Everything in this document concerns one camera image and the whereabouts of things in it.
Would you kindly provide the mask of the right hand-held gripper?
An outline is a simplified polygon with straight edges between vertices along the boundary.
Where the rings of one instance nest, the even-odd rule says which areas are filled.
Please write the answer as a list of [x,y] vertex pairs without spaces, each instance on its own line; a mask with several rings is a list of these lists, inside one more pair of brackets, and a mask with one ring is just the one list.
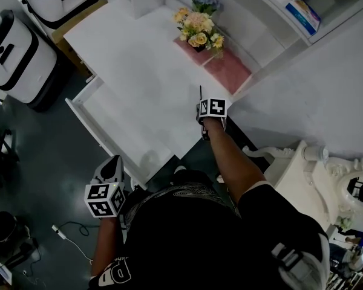
[[209,133],[204,126],[203,120],[205,118],[213,118],[218,120],[223,129],[227,125],[227,107],[225,99],[221,98],[206,98],[201,99],[196,106],[196,120],[201,125],[201,137],[205,141],[209,141]]

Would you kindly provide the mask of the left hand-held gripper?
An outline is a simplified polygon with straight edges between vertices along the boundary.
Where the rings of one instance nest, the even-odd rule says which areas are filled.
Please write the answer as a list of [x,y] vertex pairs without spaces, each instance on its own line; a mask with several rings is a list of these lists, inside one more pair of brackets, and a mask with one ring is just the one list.
[[120,155],[109,157],[96,168],[93,182],[112,183],[85,186],[84,201],[94,218],[118,217],[126,201],[123,177],[123,159]]

